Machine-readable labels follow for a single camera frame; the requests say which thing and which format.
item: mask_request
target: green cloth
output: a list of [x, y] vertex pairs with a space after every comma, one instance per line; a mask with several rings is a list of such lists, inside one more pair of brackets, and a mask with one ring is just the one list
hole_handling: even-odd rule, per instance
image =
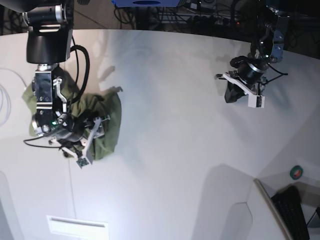
[[[72, 87], [65, 84], [61, 90], [62, 95], [70, 100], [72, 96]], [[36, 112], [37, 99], [33, 94], [31, 84], [27, 87], [22, 95], [22, 99], [25, 101], [27, 107], [30, 109], [31, 113]], [[80, 116], [85, 110], [90, 109], [93, 112], [98, 112], [98, 115], [104, 119], [108, 115], [110, 120], [104, 121], [103, 129], [104, 136], [96, 138], [93, 140], [90, 146], [90, 152], [94, 160], [100, 160], [105, 156], [114, 152], [115, 147], [118, 142], [120, 124], [121, 124], [121, 101], [117, 94], [117, 91], [109, 91], [104, 96], [95, 94], [83, 94], [78, 102], [72, 104], [71, 114], [73, 117]], [[32, 124], [30, 123], [29, 132], [31, 136], [36, 136]], [[84, 136], [87, 138], [89, 136], [89, 130], [84, 132]], [[82, 149], [83, 146], [76, 146], [78, 150]]]

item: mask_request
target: white tabletop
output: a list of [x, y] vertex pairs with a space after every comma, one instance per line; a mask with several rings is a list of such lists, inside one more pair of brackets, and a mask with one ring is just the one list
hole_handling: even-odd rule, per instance
[[[81, 170], [61, 152], [23, 145], [29, 113], [10, 119], [26, 130], [0, 139], [0, 171], [28, 240], [68, 239], [49, 235], [46, 215], [107, 222], [111, 240], [218, 240], [230, 207], [247, 201], [253, 178], [320, 103], [319, 61], [295, 53], [284, 52], [275, 67], [289, 76], [270, 83], [265, 108], [253, 109], [246, 97], [226, 104], [226, 82], [214, 80], [249, 43], [132, 30], [76, 30], [74, 38], [90, 55], [87, 92], [123, 89], [119, 141]], [[36, 66], [26, 63], [26, 42], [26, 34], [0, 37], [0, 68], [30, 83]], [[80, 66], [82, 79], [83, 57]], [[75, 76], [74, 54], [65, 68]]]

